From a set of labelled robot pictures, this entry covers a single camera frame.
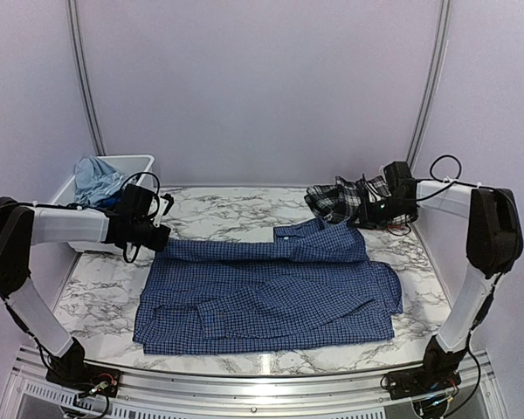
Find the blue checked shirt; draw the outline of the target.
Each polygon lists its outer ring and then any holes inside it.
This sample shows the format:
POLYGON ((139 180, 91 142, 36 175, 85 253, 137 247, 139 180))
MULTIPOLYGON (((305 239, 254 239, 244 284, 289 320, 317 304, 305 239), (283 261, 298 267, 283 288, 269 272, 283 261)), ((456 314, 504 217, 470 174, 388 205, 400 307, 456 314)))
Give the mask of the blue checked shirt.
POLYGON ((401 282, 361 232, 319 219, 267 243, 172 240, 155 256, 133 340, 145 354, 292 351, 390 340, 401 282))

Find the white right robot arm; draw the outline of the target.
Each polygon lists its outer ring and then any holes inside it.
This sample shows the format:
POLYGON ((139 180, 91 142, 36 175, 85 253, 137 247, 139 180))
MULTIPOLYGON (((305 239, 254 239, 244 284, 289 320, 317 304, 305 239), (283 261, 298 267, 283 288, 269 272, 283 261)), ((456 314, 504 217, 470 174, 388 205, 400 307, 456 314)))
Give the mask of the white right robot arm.
POLYGON ((415 383, 424 391, 432 391, 449 376, 446 362, 457 362, 465 356, 472 332, 491 308, 497 284, 523 252, 519 213, 510 189, 434 174, 416 178, 404 161, 387 165, 383 179, 386 193, 365 177, 356 181, 361 202, 349 219, 352 225, 385 227, 389 221, 415 216, 419 210, 435 210, 467 221, 464 284, 447 320, 428 344, 425 364, 415 373, 415 383))

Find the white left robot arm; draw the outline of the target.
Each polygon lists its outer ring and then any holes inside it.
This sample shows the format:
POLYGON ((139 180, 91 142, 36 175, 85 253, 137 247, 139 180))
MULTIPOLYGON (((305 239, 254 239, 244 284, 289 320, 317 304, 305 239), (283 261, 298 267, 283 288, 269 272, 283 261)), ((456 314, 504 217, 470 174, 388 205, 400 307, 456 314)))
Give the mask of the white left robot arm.
POLYGON ((169 227, 162 218, 174 199, 130 184, 110 208, 87 208, 78 204, 21 202, 0 197, 0 299, 20 327, 54 358, 63 358, 60 376, 74 388, 86 388, 93 380, 89 364, 70 353, 79 351, 70 333, 52 310, 52 293, 45 287, 52 265, 45 252, 69 243, 111 245, 133 262, 139 251, 162 251, 169 241, 169 227))

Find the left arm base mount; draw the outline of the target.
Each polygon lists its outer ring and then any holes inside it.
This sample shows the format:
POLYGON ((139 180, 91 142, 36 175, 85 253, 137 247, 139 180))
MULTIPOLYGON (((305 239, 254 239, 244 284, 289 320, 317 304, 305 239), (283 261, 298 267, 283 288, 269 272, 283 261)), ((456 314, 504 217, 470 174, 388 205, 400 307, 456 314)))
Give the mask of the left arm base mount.
POLYGON ((89 393, 93 388, 100 395, 115 397, 121 381, 121 371, 86 362, 83 346, 75 339, 62 356, 53 355, 39 347, 42 362, 47 368, 46 380, 63 387, 89 393))

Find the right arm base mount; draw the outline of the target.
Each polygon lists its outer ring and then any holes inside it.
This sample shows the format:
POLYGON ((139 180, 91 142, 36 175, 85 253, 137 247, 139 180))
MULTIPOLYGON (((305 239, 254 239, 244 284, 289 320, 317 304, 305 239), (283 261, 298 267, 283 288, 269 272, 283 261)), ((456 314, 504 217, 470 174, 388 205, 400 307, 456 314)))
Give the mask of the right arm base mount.
POLYGON ((457 352, 446 352, 434 335, 420 366, 388 372, 381 379, 381 387, 389 392, 391 400, 454 388, 461 383, 458 369, 465 355, 466 347, 457 352))

